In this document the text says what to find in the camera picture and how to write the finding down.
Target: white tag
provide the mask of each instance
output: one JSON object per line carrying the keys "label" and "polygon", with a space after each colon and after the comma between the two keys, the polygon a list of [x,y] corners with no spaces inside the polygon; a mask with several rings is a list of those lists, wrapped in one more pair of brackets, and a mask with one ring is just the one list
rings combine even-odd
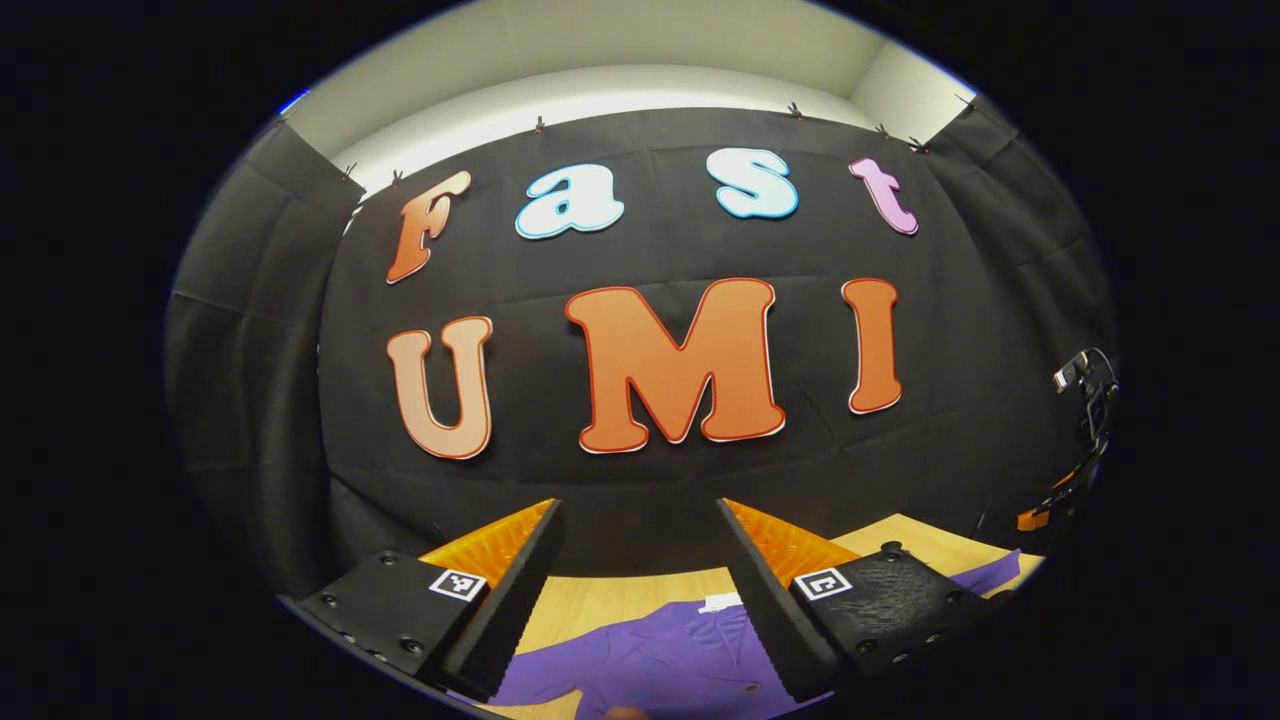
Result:
{"label": "white tag", "polygon": [[735,605],[742,605],[742,598],[739,597],[736,592],[709,594],[707,596],[707,602],[698,609],[698,612],[719,612],[721,610],[733,607]]}

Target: purple cloth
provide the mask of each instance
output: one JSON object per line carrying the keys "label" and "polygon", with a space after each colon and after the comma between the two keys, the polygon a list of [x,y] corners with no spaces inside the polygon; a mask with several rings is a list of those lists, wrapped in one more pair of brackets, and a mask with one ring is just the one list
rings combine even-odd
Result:
{"label": "purple cloth", "polygon": [[[1018,577],[1019,553],[952,579],[980,594]],[[639,620],[517,655],[488,705],[539,705],[580,689],[575,720],[599,720],[617,706],[644,710],[652,720],[767,720],[831,696],[796,703],[746,609],[700,614],[703,605],[671,602]]]}

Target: orange letter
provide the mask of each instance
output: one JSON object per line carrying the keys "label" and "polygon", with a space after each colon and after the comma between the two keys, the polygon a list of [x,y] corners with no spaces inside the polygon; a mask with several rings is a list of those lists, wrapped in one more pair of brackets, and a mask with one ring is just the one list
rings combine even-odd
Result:
{"label": "orange letter", "polygon": [[449,219],[449,195],[462,195],[471,187],[471,173],[462,170],[431,190],[410,200],[401,217],[401,241],[396,249],[396,261],[387,270],[387,284],[396,284],[426,265],[431,251],[426,247],[426,237],[439,237],[444,223]]}
{"label": "orange letter", "polygon": [[489,445],[489,391],[480,346],[490,334],[493,323],[489,318],[462,318],[440,331],[440,342],[453,351],[453,377],[458,383],[458,406],[462,410],[458,424],[452,428],[435,421],[426,395],[422,359],[431,348],[431,336],[410,331],[387,342],[404,429],[413,442],[436,457],[466,460]]}
{"label": "orange letter", "polygon": [[649,442],[631,416],[631,389],[668,442],[684,442],[707,384],[716,382],[703,434],[716,442],[771,436],[786,415],[773,404],[764,315],[773,287],[749,278],[707,288],[689,336],[676,346],[635,288],[605,287],[577,295],[564,315],[582,327],[591,374],[591,425],[579,445],[588,452],[628,452]]}
{"label": "orange letter", "polygon": [[884,281],[861,278],[840,288],[854,309],[858,333],[858,382],[849,396],[849,409],[859,415],[884,410],[902,397],[902,383],[893,374],[893,319],[897,290]]}

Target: ceiling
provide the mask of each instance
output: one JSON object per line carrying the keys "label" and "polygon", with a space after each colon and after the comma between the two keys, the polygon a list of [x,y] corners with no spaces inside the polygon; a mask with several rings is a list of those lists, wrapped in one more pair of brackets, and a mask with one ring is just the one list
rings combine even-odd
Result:
{"label": "ceiling", "polygon": [[851,97],[883,45],[803,0],[475,0],[317,82],[289,124],[332,158],[451,97],[593,65],[704,65]]}

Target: wooden table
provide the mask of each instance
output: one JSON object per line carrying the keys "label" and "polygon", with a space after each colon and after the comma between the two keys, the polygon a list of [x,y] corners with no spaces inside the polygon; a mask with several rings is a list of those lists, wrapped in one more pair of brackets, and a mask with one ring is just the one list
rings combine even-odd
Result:
{"label": "wooden table", "polygon": [[[858,555],[879,551],[881,543],[899,541],[911,555],[943,575],[955,575],[979,565],[1000,560],[1009,550],[983,544],[969,538],[940,530],[905,515],[891,515],[878,523],[832,538]],[[1018,587],[1036,569],[1042,557],[1023,553],[1021,574],[991,591]],[[547,578],[543,593],[529,618],[525,634],[516,652],[530,652],[584,635],[612,623],[635,620],[668,602],[703,600],[708,594],[735,592],[728,570],[716,568],[673,575],[640,578]],[[494,707],[492,712],[516,720],[562,720],[573,717],[580,691],[573,691],[541,705]]]}

